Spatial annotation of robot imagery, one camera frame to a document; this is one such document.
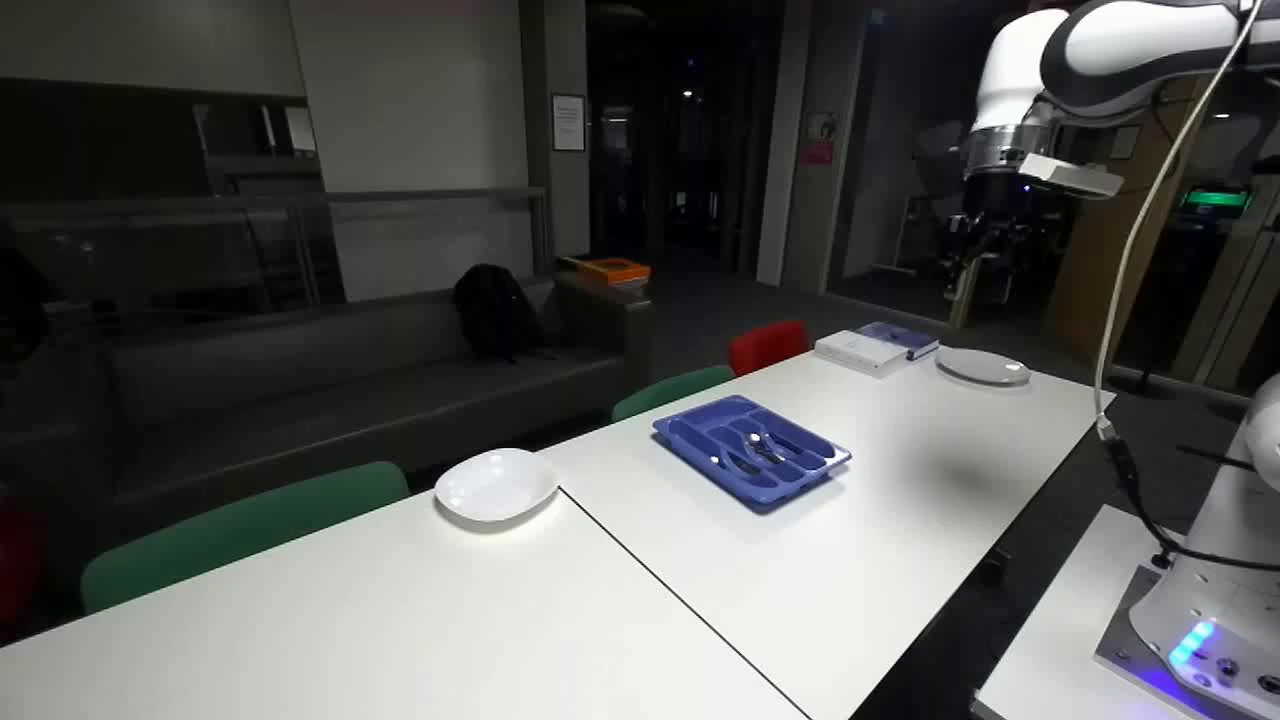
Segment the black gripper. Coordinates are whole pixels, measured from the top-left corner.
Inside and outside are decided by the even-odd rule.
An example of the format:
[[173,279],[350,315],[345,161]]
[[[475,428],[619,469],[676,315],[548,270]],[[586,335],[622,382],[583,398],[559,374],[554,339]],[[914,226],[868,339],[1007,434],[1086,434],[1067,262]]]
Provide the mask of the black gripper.
[[1022,178],[966,178],[956,231],[950,290],[992,266],[1000,286],[1026,276],[1043,262],[1053,197]]

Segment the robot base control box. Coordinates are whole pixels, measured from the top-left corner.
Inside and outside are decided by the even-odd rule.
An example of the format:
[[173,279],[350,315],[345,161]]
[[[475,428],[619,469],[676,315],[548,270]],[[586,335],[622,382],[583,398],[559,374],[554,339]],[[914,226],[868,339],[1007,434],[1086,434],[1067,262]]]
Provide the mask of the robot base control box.
[[1138,566],[1097,657],[1194,720],[1280,720],[1280,589],[1232,568]]

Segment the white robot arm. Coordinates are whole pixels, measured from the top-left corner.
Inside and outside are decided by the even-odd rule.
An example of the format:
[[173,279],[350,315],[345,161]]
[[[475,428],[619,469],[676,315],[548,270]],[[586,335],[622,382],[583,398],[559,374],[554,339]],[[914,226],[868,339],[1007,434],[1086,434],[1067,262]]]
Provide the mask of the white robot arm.
[[948,276],[1031,226],[1043,197],[1123,187],[1102,161],[1070,156],[1070,132],[1116,132],[1164,85],[1232,68],[1280,68],[1280,0],[1083,0],[1007,22],[971,89]]

